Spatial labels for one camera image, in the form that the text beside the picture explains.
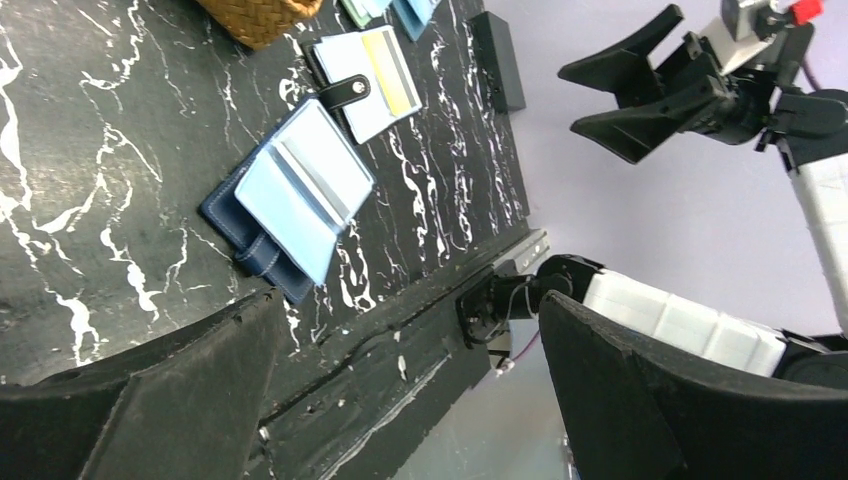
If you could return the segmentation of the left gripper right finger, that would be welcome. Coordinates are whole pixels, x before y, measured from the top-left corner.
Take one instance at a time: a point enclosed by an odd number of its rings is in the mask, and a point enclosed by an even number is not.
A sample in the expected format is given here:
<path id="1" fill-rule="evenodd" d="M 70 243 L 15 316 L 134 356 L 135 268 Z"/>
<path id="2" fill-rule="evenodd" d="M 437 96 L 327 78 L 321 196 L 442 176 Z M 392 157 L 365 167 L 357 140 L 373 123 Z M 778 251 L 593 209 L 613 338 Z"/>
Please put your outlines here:
<path id="1" fill-rule="evenodd" d="M 551 291 L 545 357 L 584 479 L 843 479 L 847 394 L 702 359 Z"/>

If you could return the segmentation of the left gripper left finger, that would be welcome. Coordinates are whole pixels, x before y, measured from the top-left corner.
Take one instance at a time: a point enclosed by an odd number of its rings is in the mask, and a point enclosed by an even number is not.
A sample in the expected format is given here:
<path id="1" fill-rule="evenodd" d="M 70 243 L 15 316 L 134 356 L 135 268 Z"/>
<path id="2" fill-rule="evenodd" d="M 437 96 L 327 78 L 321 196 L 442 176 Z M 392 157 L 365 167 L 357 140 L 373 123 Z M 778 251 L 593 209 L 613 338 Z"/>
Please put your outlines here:
<path id="1" fill-rule="evenodd" d="M 5 479 L 238 479 L 284 337 L 277 290 L 1 389 Z"/>

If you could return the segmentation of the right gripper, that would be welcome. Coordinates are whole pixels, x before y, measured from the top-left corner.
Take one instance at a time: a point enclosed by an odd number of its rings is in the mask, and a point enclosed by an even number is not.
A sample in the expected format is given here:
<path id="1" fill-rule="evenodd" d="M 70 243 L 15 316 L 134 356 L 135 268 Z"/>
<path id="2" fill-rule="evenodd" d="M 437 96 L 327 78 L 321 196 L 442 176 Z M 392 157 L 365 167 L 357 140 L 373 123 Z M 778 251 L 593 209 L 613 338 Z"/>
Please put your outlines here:
<path id="1" fill-rule="evenodd" d="M 746 143 L 768 123 L 776 90 L 802 92 L 795 80 L 813 25 L 779 33 L 764 52 L 728 74 L 719 72 L 708 40 L 688 33 L 655 72 L 649 54 L 682 20 L 680 8 L 669 4 L 624 40 L 561 67 L 559 79 L 611 93 L 618 106 L 634 106 L 578 119 L 570 130 L 637 164 L 683 132 Z"/>

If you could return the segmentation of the navy blue card holder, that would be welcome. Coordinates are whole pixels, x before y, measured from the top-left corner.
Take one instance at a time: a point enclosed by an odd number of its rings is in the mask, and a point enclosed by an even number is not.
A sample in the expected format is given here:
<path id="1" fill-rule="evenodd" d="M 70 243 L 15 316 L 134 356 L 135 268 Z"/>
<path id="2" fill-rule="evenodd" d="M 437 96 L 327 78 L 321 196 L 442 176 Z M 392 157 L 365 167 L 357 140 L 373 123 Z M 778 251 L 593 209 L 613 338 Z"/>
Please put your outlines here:
<path id="1" fill-rule="evenodd" d="M 200 205 L 233 246 L 235 263 L 293 305 L 325 284 L 338 239 L 352 221 L 345 228 L 332 222 L 305 175 L 278 150 L 277 138 L 316 141 L 331 134 L 344 136 L 358 154 L 318 98 L 304 98 Z"/>

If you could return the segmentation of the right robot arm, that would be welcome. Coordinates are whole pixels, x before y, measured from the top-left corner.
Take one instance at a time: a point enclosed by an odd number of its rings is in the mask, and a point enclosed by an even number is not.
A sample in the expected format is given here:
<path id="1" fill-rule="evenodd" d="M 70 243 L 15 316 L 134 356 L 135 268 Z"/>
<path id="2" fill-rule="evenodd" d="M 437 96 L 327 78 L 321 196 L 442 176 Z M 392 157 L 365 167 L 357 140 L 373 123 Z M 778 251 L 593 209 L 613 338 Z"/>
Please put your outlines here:
<path id="1" fill-rule="evenodd" d="M 527 106 L 511 116 L 530 223 L 576 253 L 732 314 L 837 330 L 803 215 L 774 151 L 676 134 L 637 165 L 570 131 L 611 94 L 558 77 L 623 39 L 661 1 L 489 1 L 511 29 Z"/>

